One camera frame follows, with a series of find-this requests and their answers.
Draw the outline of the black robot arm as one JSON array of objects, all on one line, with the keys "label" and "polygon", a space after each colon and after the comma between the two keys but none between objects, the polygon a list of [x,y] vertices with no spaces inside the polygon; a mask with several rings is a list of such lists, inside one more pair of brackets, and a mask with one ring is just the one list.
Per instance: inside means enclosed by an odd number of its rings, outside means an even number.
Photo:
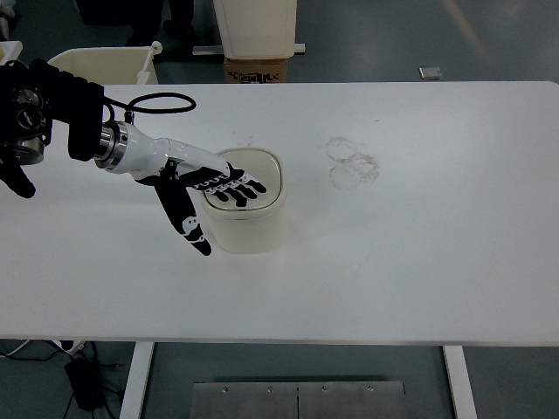
[{"label": "black robot arm", "polygon": [[23,198],[35,186],[23,171],[43,160],[52,138],[52,123],[69,126],[67,150],[77,161],[129,174],[155,192],[175,230],[205,256],[211,247],[197,221],[191,189],[232,200],[244,207],[266,187],[219,155],[167,138],[152,139],[133,124],[135,113],[186,113],[196,102],[182,93],[186,106],[145,108],[152,93],[121,103],[108,98],[103,86],[35,59],[30,65],[11,60],[1,68],[1,180]]}]

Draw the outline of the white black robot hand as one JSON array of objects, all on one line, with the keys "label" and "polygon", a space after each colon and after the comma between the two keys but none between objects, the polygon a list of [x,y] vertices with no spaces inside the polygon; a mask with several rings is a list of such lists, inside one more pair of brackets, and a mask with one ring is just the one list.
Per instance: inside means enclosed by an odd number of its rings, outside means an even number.
[{"label": "white black robot hand", "polygon": [[245,207],[248,199],[265,193],[266,187],[241,168],[230,166],[212,152],[168,139],[151,138],[134,125],[111,121],[101,129],[100,145],[94,155],[98,168],[114,174],[129,174],[137,182],[149,184],[160,180],[155,192],[174,229],[204,256],[211,254],[211,246],[197,220],[196,209],[188,186],[224,184],[226,189],[213,189],[211,194],[221,202],[232,200],[237,207]]}]

